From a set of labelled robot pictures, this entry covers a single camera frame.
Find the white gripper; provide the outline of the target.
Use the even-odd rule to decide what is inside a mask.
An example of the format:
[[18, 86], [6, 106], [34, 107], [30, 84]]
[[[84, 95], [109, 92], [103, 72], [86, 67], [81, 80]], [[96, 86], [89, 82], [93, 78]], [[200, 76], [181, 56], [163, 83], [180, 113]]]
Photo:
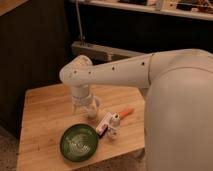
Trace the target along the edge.
[[[71, 96], [73, 100], [73, 114], [78, 114], [80, 111], [80, 106], [88, 105], [92, 100], [92, 94], [90, 93], [90, 86], [73, 86], [71, 88]], [[101, 100], [99, 97], [93, 97], [93, 107], [98, 110], [101, 105]]]

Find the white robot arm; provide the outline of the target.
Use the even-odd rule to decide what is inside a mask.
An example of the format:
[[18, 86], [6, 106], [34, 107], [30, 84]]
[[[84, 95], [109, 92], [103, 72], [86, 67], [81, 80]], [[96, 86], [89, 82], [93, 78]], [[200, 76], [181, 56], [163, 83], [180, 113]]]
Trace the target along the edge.
[[213, 171], [212, 53], [172, 50], [100, 65], [80, 55], [59, 77], [79, 103], [91, 97], [91, 84], [145, 89], [147, 171]]

